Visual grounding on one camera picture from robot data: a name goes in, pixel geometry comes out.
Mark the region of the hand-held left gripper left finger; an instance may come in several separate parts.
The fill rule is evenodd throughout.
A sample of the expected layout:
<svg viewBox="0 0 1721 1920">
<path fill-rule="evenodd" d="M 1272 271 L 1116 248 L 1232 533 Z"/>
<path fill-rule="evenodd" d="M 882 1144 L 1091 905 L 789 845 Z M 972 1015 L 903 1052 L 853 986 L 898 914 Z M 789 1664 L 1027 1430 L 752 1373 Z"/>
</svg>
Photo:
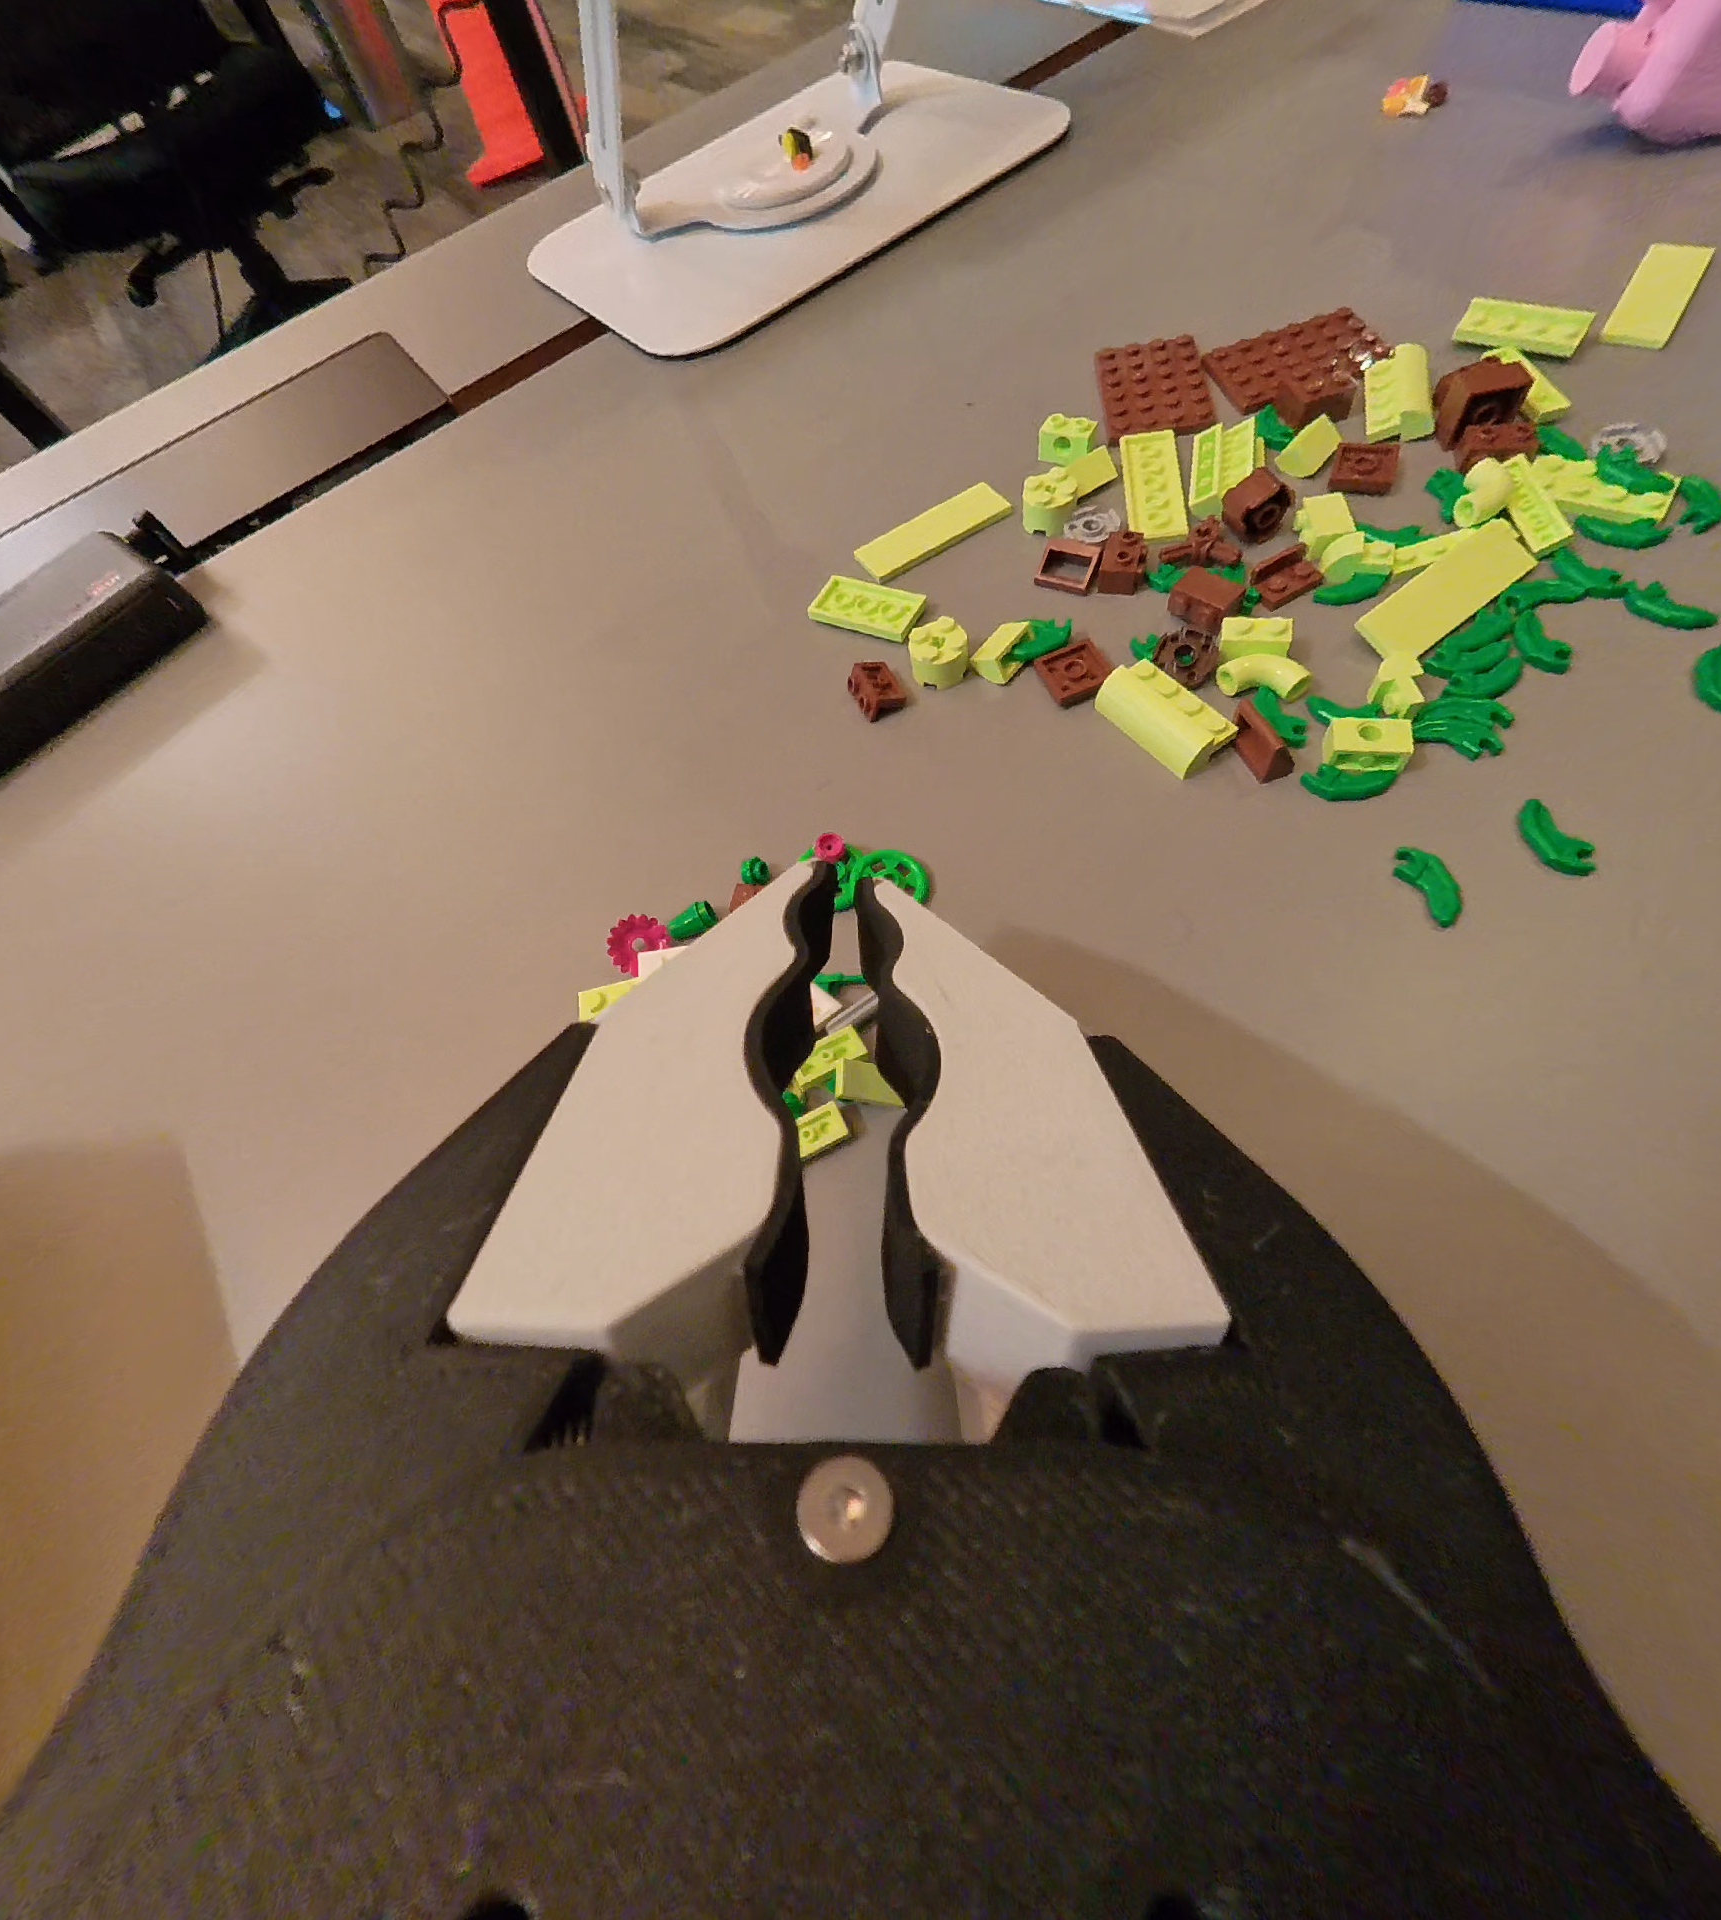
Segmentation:
<svg viewBox="0 0 1721 1920">
<path fill-rule="evenodd" d="M 588 1035 L 444 1324 L 667 1364 L 725 1438 L 749 1346 L 783 1361 L 810 1274 L 799 1120 L 829 861 L 790 861 Z"/>
</svg>

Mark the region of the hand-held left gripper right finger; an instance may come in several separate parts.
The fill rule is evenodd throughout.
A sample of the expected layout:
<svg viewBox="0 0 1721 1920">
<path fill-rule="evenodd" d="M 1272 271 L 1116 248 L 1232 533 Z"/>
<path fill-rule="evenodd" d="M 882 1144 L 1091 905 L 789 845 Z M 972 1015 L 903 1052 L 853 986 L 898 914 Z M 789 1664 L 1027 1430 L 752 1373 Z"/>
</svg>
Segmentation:
<svg viewBox="0 0 1721 1920">
<path fill-rule="evenodd" d="M 1232 1324 L 1086 1028 L 898 883 L 857 892 L 876 1058 L 906 1118 L 887 1310 L 988 1441 L 1034 1371 L 1218 1346 Z"/>
</svg>

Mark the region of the heap of small brick parts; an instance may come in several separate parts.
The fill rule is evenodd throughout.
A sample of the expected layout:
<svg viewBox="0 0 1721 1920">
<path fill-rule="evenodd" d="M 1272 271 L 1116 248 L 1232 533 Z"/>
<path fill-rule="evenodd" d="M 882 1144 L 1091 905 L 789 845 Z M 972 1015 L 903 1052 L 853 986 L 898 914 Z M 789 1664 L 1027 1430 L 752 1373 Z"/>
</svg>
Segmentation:
<svg viewBox="0 0 1721 1920">
<path fill-rule="evenodd" d="M 866 986 L 866 971 L 814 971 L 810 1004 L 814 1052 L 783 1099 L 799 1118 L 799 1155 L 822 1163 L 824 1151 L 866 1132 L 868 1107 L 898 1111 L 903 1093 L 876 1064 L 876 989 Z"/>
</svg>

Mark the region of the pile of mixed toy bricks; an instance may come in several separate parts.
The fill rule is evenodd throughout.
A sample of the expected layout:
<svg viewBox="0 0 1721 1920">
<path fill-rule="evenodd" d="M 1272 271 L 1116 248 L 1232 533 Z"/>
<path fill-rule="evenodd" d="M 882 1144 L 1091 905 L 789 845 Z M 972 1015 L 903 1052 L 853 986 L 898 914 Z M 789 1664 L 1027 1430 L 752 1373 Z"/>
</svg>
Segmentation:
<svg viewBox="0 0 1721 1920">
<path fill-rule="evenodd" d="M 1252 782 L 1287 782 L 1314 740 L 1300 782 L 1318 802 L 1384 796 L 1420 748 L 1507 748 L 1525 671 L 1572 664 L 1549 606 L 1716 629 L 1669 582 L 1584 556 L 1721 529 L 1721 488 L 1669 473 L 1661 429 L 1564 429 L 1572 399 L 1547 361 L 1584 342 L 1601 342 L 1590 309 L 1473 299 L 1453 323 L 1466 356 L 1440 372 L 1354 309 L 1209 352 L 1196 336 L 1103 346 L 1098 416 L 1051 411 L 1020 501 L 972 486 L 857 545 L 857 574 L 824 575 L 810 624 L 903 647 L 847 671 L 866 719 L 915 685 L 1034 671 L 1172 773 L 1238 755 Z M 906 587 L 1014 509 L 1034 587 L 1147 595 L 1168 629 L 1116 664 L 1066 616 L 968 636 Z"/>
</svg>

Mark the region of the black flat bar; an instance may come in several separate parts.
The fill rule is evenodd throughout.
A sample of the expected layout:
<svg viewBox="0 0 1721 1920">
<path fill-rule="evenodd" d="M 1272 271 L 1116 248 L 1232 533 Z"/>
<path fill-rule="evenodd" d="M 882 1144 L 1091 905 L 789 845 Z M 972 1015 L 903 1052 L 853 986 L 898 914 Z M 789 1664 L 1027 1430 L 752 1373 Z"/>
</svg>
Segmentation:
<svg viewBox="0 0 1721 1920">
<path fill-rule="evenodd" d="M 114 533 L 0 595 L 0 782 L 206 629 L 206 606 Z"/>
</svg>

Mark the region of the white lamp stand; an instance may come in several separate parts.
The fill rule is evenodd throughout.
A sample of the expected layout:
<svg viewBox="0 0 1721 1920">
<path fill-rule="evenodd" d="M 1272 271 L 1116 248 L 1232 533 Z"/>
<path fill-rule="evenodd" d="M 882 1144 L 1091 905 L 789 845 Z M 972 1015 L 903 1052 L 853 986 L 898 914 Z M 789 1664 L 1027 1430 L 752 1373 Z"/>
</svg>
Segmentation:
<svg viewBox="0 0 1721 1920">
<path fill-rule="evenodd" d="M 725 346 L 1066 130 L 1066 104 L 887 60 L 857 0 L 835 77 L 650 182 L 622 161 L 616 10 L 580 7 L 588 168 L 605 209 L 536 243 L 528 277 L 653 356 Z"/>
</svg>

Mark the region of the lime smooth tile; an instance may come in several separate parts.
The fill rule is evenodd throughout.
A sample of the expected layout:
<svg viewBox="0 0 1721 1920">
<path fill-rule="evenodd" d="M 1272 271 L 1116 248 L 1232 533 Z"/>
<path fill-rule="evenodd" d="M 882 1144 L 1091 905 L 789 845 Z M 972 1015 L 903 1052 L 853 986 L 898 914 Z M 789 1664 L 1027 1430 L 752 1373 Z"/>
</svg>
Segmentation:
<svg viewBox="0 0 1721 1920">
<path fill-rule="evenodd" d="M 1716 248 L 1700 243 L 1648 243 L 1617 309 L 1608 312 L 1601 342 L 1661 352 L 1684 323 L 1711 257 Z"/>
</svg>

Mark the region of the orange floor sign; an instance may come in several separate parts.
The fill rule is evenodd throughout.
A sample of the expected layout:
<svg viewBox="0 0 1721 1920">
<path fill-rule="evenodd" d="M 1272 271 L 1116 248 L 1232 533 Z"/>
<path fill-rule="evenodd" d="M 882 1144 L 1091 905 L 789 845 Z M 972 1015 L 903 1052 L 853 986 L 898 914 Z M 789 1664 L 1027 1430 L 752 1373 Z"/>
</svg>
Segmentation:
<svg viewBox="0 0 1721 1920">
<path fill-rule="evenodd" d="M 584 167 L 584 98 L 539 0 L 430 0 L 484 153 L 474 188 Z"/>
</svg>

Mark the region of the black office chair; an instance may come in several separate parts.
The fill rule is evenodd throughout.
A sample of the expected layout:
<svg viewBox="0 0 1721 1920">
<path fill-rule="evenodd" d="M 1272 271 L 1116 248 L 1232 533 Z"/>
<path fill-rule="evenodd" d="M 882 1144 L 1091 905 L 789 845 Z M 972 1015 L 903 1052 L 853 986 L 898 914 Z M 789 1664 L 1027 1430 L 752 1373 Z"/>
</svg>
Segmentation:
<svg viewBox="0 0 1721 1920">
<path fill-rule="evenodd" d="M 148 309 L 159 277 L 231 252 L 247 278 L 247 309 L 219 330 L 231 352 L 346 291 L 346 277 L 291 278 L 261 243 L 261 219 L 295 213 L 295 190 L 333 182 L 305 167 L 333 130 L 333 104 L 295 53 L 263 40 L 228 40 L 208 21 L 146 25 L 138 43 L 108 43 L 96 82 L 66 82 L 79 98 L 53 130 L 8 130 L 0 161 L 13 190 L 53 252 L 146 248 L 126 299 Z"/>
</svg>

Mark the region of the pink brick pot figure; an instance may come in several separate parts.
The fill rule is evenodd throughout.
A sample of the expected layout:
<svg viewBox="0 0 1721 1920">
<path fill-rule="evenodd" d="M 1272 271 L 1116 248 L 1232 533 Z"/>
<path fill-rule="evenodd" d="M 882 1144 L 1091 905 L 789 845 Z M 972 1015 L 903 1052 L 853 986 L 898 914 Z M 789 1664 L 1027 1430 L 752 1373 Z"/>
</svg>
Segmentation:
<svg viewBox="0 0 1721 1920">
<path fill-rule="evenodd" d="M 1648 0 L 1634 21 L 1590 31 L 1569 77 L 1648 142 L 1721 138 L 1721 0 Z"/>
</svg>

